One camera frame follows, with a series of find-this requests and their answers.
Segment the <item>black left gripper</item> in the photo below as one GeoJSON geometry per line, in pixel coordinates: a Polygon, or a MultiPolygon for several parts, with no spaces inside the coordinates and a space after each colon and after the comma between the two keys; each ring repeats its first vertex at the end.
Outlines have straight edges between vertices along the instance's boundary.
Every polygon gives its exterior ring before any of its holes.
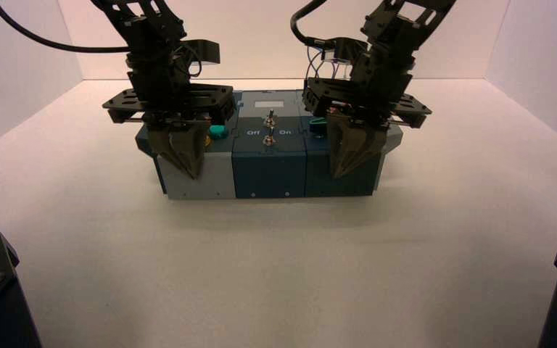
{"type": "MultiPolygon", "coordinates": [[[[209,120],[222,125],[235,111],[231,86],[191,83],[180,75],[129,72],[132,84],[103,103],[114,123],[124,123],[134,114],[146,114],[146,123],[176,120],[209,120]]],[[[209,122],[191,122],[184,131],[149,128],[149,144],[184,175],[197,179],[202,172],[209,122]]]]}

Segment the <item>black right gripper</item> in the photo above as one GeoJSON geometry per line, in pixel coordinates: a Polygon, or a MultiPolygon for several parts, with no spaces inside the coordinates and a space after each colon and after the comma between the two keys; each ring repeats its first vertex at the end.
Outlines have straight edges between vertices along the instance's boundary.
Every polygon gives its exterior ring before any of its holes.
{"type": "MultiPolygon", "coordinates": [[[[413,57],[396,62],[375,52],[361,54],[347,80],[307,78],[302,92],[305,109],[316,117],[326,117],[334,104],[342,104],[346,115],[372,125],[397,116],[403,125],[420,128],[432,111],[405,92],[413,63],[413,57]]],[[[346,115],[327,117],[332,177],[343,177],[380,154],[387,142],[386,127],[354,128],[346,115]]]]}

